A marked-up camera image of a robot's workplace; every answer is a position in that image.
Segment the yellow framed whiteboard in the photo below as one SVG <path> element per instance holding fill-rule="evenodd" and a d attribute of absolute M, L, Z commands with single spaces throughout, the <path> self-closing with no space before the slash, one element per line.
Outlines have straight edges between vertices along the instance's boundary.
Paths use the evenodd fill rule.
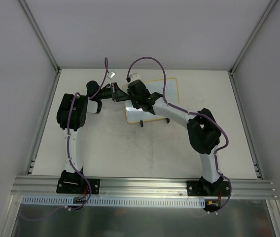
<path fill-rule="evenodd" d="M 163 79 L 145 81 L 144 84 L 146 85 L 150 93 L 163 93 Z M 165 96 L 166 99 L 171 103 L 179 103 L 179 92 L 176 78 L 167 78 Z M 132 105 L 131 100 L 125 101 L 125 113 L 127 123 L 129 124 L 166 119 L 163 116 L 144 112 L 142 109 L 135 109 Z"/>

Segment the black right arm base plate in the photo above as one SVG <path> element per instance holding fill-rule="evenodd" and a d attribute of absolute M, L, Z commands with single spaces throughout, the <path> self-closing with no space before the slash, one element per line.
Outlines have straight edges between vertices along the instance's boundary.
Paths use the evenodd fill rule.
<path fill-rule="evenodd" d="M 186 181 L 186 189 L 189 197 L 219 197 L 219 195 L 228 197 L 231 191 L 228 181 L 204 186 L 201 181 L 188 180 Z"/>

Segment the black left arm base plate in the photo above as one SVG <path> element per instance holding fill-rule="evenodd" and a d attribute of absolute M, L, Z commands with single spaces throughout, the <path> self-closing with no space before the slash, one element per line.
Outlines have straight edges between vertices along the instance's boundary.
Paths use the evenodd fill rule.
<path fill-rule="evenodd" d="M 100 179 L 87 179 L 91 189 L 86 181 L 81 177 L 61 177 L 58 180 L 56 193 L 59 194 L 86 194 L 98 195 L 100 189 Z"/>

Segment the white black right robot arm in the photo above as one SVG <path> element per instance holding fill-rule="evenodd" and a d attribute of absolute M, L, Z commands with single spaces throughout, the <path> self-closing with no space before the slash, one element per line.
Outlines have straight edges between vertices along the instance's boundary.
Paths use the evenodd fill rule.
<path fill-rule="evenodd" d="M 200 154 L 202 164 L 202 176 L 193 189 L 199 195 L 214 196 L 224 179 L 219 172 L 216 156 L 222 132 L 210 110 L 203 108 L 189 113 L 178 105 L 166 102 L 163 94 L 150 93 L 140 79 L 131 81 L 127 78 L 127 82 L 127 93 L 134 108 L 171 119 L 187 129 L 190 145 Z"/>

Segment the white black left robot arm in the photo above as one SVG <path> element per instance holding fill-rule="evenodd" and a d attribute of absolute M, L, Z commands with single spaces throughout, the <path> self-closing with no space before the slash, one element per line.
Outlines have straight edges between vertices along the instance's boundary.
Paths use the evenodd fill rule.
<path fill-rule="evenodd" d="M 113 82 L 99 86 L 94 80 L 86 85 L 86 95 L 64 94 L 58 108 L 56 120 L 63 131 L 66 143 L 65 167 L 58 180 L 56 192 L 59 194 L 97 195 L 100 189 L 99 179 L 83 178 L 83 159 L 78 154 L 78 131 L 85 125 L 88 113 L 98 114 L 102 108 L 102 100 L 114 102 L 129 100 L 129 95 Z"/>

